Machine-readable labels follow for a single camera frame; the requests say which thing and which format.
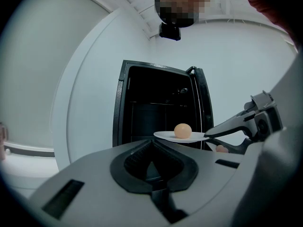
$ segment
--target wall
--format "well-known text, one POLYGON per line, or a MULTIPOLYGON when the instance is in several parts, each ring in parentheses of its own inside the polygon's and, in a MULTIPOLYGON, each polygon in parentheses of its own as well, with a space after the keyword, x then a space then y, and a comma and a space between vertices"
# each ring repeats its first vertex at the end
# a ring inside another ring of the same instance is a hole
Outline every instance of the wall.
MULTIPOLYGON (((89 153, 112 147, 114 106, 122 62, 123 60, 146 61, 149 57, 149 40, 143 31, 124 10, 113 13, 117 16, 100 34, 92 38, 94 42, 81 62, 72 88, 68 105, 67 130, 63 127, 67 134, 71 162, 89 153)), ((101 21, 100 26, 113 17, 113 13, 101 21)), ((73 58, 80 53, 82 51, 77 50, 73 58)), ((73 58, 66 72, 74 66, 73 58)), ((67 86, 67 81, 66 83, 63 81, 65 76, 68 75, 63 75, 58 90, 67 86)))
POLYGON ((0 121, 9 141, 52 148, 50 117, 62 72, 108 12, 91 0, 25 0, 0 43, 0 121))
MULTIPOLYGON (((277 30, 211 22, 181 29, 178 42, 153 37, 149 62, 182 70, 202 68, 212 100, 214 125, 218 125, 242 111, 250 95, 270 91, 294 57, 277 30)), ((243 137, 235 133, 223 140, 240 144, 243 137)))

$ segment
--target brown egg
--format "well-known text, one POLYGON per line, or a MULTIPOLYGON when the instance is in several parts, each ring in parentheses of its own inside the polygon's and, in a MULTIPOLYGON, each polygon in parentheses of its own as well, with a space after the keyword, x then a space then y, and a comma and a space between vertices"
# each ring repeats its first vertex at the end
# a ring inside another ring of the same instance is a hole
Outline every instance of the brown egg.
POLYGON ((180 123, 175 127, 174 132, 177 138, 186 139, 191 135, 191 127, 186 123, 180 123))

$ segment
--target red sleeve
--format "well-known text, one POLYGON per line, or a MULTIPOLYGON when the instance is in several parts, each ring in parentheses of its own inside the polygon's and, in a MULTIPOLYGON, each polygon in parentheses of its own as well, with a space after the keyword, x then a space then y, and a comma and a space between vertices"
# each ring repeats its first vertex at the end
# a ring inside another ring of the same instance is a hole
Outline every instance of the red sleeve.
POLYGON ((293 40, 295 46, 299 46, 299 42, 296 39, 296 36, 289 27, 289 24, 284 20, 283 16, 276 8, 273 0, 248 0, 248 2, 258 12, 266 16, 274 25, 278 25, 284 29, 293 40))

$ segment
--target plate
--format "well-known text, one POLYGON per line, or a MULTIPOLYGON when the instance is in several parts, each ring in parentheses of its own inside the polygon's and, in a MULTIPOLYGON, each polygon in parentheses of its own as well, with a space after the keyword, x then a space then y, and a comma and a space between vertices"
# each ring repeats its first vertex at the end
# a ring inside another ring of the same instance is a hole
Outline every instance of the plate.
POLYGON ((209 138, 208 137, 205 138, 204 134, 205 133, 201 133, 201 132, 192 132, 191 136, 186 139, 177 138, 175 136, 174 131, 158 131, 158 132, 155 132, 153 135, 158 138, 168 140, 171 142, 175 142, 175 143, 193 143, 193 142, 208 140, 209 138))

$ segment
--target ceiling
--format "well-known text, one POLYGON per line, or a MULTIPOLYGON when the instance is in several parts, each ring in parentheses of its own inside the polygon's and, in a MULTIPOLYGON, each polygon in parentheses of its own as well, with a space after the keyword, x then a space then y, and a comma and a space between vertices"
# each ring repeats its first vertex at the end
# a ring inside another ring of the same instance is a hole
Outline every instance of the ceiling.
MULTIPOLYGON (((133 20, 142 28, 148 38, 155 36, 159 31, 160 18, 155 12, 154 0, 94 0, 109 12, 123 7, 133 20)), ((260 25, 273 25, 265 16, 250 6, 247 0, 212 0, 204 13, 200 13, 199 22, 214 19, 230 19, 233 21, 252 21, 260 25)))

